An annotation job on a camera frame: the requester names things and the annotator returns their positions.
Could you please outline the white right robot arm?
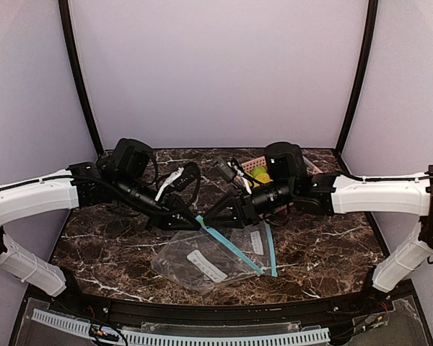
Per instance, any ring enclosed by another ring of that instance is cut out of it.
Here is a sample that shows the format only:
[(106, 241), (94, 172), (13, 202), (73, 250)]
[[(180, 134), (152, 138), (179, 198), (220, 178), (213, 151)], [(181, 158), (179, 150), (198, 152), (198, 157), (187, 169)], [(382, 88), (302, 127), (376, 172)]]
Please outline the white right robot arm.
[(285, 141), (267, 145), (264, 159), (271, 181), (258, 183), (250, 192), (230, 190), (205, 214), (207, 226), (241, 229), (289, 206), (322, 216), (372, 213), (384, 232), (400, 221), (408, 231), (370, 270), (362, 289), (368, 296), (388, 294), (433, 255), (433, 165), (396, 176), (310, 175), (302, 149)]

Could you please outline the clear zip bag yellow slider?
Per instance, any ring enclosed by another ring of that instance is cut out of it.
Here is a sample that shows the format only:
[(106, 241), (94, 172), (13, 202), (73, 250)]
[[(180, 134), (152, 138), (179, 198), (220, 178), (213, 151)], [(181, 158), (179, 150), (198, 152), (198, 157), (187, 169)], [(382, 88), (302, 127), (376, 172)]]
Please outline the clear zip bag yellow slider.
[(153, 271), (202, 294), (264, 273), (221, 232), (197, 221), (198, 231), (176, 232), (153, 257)]

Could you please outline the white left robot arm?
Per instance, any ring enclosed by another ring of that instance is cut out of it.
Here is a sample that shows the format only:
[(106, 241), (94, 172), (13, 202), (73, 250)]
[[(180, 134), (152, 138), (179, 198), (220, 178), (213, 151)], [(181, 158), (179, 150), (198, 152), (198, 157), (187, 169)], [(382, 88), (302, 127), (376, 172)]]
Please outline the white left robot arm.
[(147, 230), (197, 231), (191, 211), (198, 197), (201, 170), (192, 161), (164, 176), (153, 149), (122, 138), (95, 162), (72, 164), (34, 179), (0, 185), (0, 270), (40, 289), (51, 298), (78, 296), (72, 272), (25, 249), (5, 230), (10, 223), (56, 212), (114, 202), (146, 216)]

